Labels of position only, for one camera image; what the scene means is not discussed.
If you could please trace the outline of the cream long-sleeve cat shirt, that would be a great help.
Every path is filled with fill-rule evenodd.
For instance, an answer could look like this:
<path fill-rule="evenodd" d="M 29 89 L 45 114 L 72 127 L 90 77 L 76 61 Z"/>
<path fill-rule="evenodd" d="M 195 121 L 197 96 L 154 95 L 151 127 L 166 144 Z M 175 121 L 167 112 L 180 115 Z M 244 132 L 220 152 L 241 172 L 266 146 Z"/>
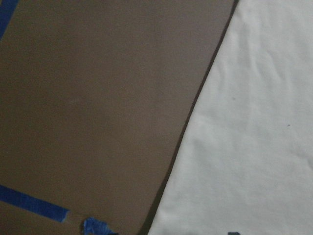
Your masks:
<path fill-rule="evenodd" d="M 149 234 L 313 232 L 313 3 L 241 0 Z"/>

